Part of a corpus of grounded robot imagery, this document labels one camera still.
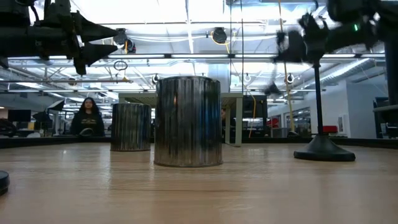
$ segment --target metal canister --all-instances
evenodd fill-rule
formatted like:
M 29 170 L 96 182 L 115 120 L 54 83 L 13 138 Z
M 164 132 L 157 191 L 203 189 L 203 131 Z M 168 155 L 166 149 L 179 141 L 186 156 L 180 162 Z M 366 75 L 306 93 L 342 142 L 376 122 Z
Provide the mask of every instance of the metal canister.
M 155 164 L 206 167 L 223 163 L 220 89 L 219 81 L 207 77 L 158 81 Z
M 113 105 L 111 151 L 150 150 L 150 112 L 141 103 Z

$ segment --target ceiling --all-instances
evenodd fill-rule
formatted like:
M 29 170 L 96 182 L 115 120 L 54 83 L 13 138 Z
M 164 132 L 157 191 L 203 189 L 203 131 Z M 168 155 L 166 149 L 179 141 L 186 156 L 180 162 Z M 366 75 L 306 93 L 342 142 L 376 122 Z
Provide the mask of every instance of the ceiling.
M 42 14 L 42 3 L 36 2 Z M 92 67 L 87 68 L 87 75 L 76 73 L 73 62 L 62 58 L 52 58 L 49 62 L 31 58 L 12 58 L 9 63 L 12 70 L 0 71 L 3 80 L 21 80 L 20 83 L 5 85 L 2 89 L 42 89 L 42 90 L 119 90 L 139 91 L 153 90 L 152 77 L 160 78 L 176 75 L 204 75 L 213 77 L 219 67 L 224 65 L 226 79 L 231 80 L 230 88 L 241 90 L 241 79 L 249 76 L 244 82 L 247 89 L 262 88 L 276 76 L 276 84 L 281 88 L 285 85 L 285 72 L 291 73 L 296 79 L 294 88 L 313 88 L 313 70 L 310 65 L 288 63 L 286 71 L 283 63 L 270 62 L 271 54 L 277 52 L 275 33 L 280 30 L 279 8 L 277 1 L 243 0 L 242 10 L 240 1 L 234 1 L 230 7 L 224 0 L 70 0 L 72 11 L 79 10 L 88 20 L 116 29 L 127 29 L 127 35 L 137 47 L 137 54 L 260 54 L 263 58 L 245 58 L 230 60 L 215 58 L 153 58 L 151 55 L 134 58 L 125 55 L 124 50 L 113 53 L 113 58 L 100 60 Z M 299 29 L 297 19 L 314 8 L 312 1 L 283 1 L 282 19 L 283 29 Z M 335 26 L 328 17 L 324 3 L 313 13 L 314 16 L 323 16 L 330 27 Z M 215 27 L 224 27 L 227 33 L 228 45 L 215 44 L 211 32 Z M 111 44 L 111 39 L 97 41 L 97 44 Z M 378 45 L 369 53 L 383 53 L 383 45 Z M 354 46 L 341 49 L 336 53 L 352 54 L 365 52 L 363 46 Z M 122 60 L 128 65 L 125 71 L 117 71 L 114 63 Z M 373 76 L 383 71 L 383 58 L 373 60 L 374 64 L 363 67 L 364 71 L 355 74 L 358 80 L 367 75 Z M 324 59 L 321 67 L 321 77 L 341 75 L 345 66 L 352 65 L 357 59 L 346 60 L 344 55 L 336 59 Z M 126 78 L 129 82 L 120 82 Z M 84 80 L 72 86 L 64 82 L 70 78 Z M 28 83 L 30 80 L 45 80 L 48 83 Z M 97 98 L 118 99 L 118 94 L 90 93 Z M 54 92 L 53 97 L 84 98 L 87 96 L 78 93 Z

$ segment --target desk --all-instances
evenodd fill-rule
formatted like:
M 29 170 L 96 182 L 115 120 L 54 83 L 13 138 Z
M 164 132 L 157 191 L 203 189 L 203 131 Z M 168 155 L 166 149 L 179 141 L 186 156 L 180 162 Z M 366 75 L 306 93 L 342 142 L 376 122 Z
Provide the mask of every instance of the desk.
M 120 103 L 143 103 L 156 107 L 156 93 L 119 93 Z M 242 93 L 222 93 L 222 107 L 226 109 L 225 139 L 229 144 L 229 130 L 231 128 L 231 108 L 236 108 L 236 132 L 234 146 L 242 145 L 242 118 L 243 118 L 243 94 Z

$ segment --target white wall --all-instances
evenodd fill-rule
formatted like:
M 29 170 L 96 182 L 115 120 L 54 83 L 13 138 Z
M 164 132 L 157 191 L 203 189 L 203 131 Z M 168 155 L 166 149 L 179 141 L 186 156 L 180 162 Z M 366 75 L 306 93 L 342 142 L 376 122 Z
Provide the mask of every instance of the white wall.
M 324 87 L 326 91 L 322 92 L 322 116 L 324 126 L 338 126 L 338 117 L 341 115 L 348 115 L 348 100 L 346 91 L 346 81 L 340 81 L 336 86 Z M 305 96 L 302 101 L 295 101 L 292 104 L 293 110 L 299 110 L 303 108 L 310 108 L 311 114 L 311 130 L 312 133 L 318 133 L 317 124 L 317 101 L 315 99 L 315 92 L 311 92 Z M 288 105 L 274 106 L 268 109 L 268 117 L 275 115 L 282 115 L 282 127 L 285 126 L 284 114 L 289 112 Z M 346 123 L 345 133 L 341 133 L 341 136 L 350 137 L 350 126 Z
M 373 113 L 375 97 L 388 97 L 383 85 L 348 84 L 349 125 L 352 138 L 376 138 Z

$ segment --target yellow cable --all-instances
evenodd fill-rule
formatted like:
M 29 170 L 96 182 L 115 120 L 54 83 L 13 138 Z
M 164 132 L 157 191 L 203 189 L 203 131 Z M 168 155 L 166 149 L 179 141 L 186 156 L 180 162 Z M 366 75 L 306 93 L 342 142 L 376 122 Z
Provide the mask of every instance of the yellow cable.
M 280 6 L 280 0 L 278 0 L 278 5 L 279 5 L 279 25 L 280 25 L 280 31 L 283 32 L 283 21 L 282 21 L 282 7 Z M 286 62 L 284 62 L 284 67 L 285 67 L 285 80 L 287 80 L 287 69 L 286 69 Z M 294 130 L 294 120 L 293 120 L 293 109 L 292 109 L 292 101 L 290 97 L 290 90 L 289 90 L 289 84 L 285 82 L 286 84 L 286 93 L 287 93 L 287 101 L 289 102 L 289 112 L 290 112 L 290 130 Z

